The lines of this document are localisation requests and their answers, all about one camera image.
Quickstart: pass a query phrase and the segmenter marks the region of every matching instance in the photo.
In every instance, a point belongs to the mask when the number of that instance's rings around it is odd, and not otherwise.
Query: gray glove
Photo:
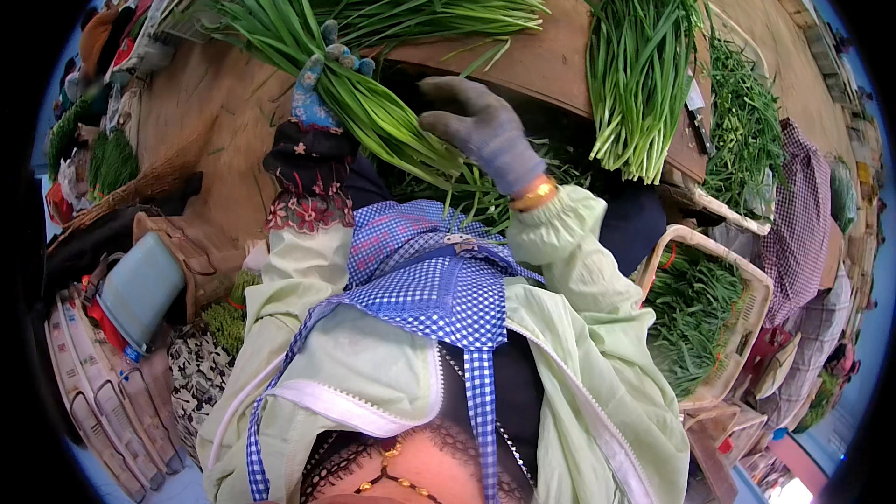
[[[501,194],[519,192],[545,172],[545,161],[526,140],[516,112],[485,85],[459,77],[429,77],[420,81],[420,91],[432,100],[460,103],[469,117],[426,112],[420,115],[420,128],[464,152]]]

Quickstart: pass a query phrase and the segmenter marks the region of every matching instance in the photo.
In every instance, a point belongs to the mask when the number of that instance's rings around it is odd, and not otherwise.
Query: knife blade
[[[706,103],[703,101],[703,94],[700,93],[700,86],[697,85],[696,78],[691,80],[691,89],[687,92],[686,102],[688,110],[693,113],[693,124],[700,131],[700,140],[697,141],[700,143],[700,149],[704,154],[712,157],[716,153],[716,148],[712,146],[710,135],[706,132],[706,125],[703,123],[703,108],[706,107]]]

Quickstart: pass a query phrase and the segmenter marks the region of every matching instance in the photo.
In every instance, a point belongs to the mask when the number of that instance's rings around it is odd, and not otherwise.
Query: checkered cloth
[[[786,182],[778,185],[774,224],[761,243],[774,284],[766,327],[783,323],[818,293],[830,232],[831,168],[793,120],[780,124]]]
[[[341,304],[410,333],[459,346],[464,349],[467,408],[486,502],[497,504],[492,350],[507,340],[504,278],[542,278],[514,263],[505,246],[496,245],[501,236],[489,234],[479,223],[458,230],[464,216],[454,210],[443,216],[442,211],[441,203],[416,200],[405,205],[387,201],[355,213],[346,292],[308,311],[266,390],[277,385],[315,324]],[[256,502],[266,500],[270,492],[258,440],[264,397],[252,407],[246,442],[249,488]]]
[[[802,336],[793,365],[778,389],[759,400],[758,410],[768,416],[769,427],[787,424],[803,404],[812,382],[840,341],[840,332],[849,318],[851,291],[852,285],[841,263],[831,291],[819,293],[800,311]]]

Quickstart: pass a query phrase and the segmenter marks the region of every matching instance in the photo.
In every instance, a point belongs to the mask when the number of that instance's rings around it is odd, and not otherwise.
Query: blue gingham apron
[[[510,250],[496,244],[504,238],[488,233],[485,226],[472,223],[457,233],[463,218],[453,209],[444,216],[442,204],[431,200],[404,205],[387,201],[355,212],[346,291],[308,311],[265,391],[277,385],[315,324],[340,304],[360,308],[410,333],[459,346],[464,349],[467,409],[485,499],[497,504],[492,351],[507,340],[504,278],[543,279],[517,265]],[[252,407],[245,448],[249,489],[256,502],[268,499],[270,492],[258,440],[264,397]]]

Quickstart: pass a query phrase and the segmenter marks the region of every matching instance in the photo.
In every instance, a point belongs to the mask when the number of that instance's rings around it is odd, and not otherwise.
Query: blue plastic bucket
[[[109,272],[97,301],[131,346],[146,354],[147,343],[184,280],[180,264],[159,235],[150,231]]]

